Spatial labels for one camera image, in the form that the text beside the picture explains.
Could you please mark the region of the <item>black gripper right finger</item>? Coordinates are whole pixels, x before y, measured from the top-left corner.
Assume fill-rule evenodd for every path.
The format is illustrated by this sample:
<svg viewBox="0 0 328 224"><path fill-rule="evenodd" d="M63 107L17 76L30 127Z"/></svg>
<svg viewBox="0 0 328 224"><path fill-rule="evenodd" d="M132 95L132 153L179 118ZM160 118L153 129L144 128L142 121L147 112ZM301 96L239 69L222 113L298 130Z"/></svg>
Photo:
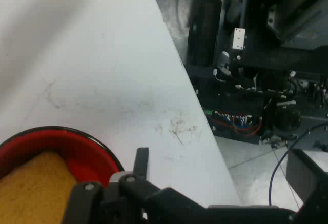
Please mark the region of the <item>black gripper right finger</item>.
<svg viewBox="0 0 328 224"><path fill-rule="evenodd" d="M304 151L290 150L286 179L303 201L291 223L327 223L327 172Z"/></svg>

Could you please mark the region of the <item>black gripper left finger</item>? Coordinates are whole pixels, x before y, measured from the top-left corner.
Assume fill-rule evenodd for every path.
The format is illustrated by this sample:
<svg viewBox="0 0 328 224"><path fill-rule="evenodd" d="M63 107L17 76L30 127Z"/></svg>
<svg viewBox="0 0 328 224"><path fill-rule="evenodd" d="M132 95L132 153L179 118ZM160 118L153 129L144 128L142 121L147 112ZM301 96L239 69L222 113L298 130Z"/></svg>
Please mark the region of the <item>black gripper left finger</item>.
<svg viewBox="0 0 328 224"><path fill-rule="evenodd" d="M147 199L159 188L146 179L149 149L138 148L132 171L111 176L106 187L82 182L71 191L62 223L147 223Z"/></svg>

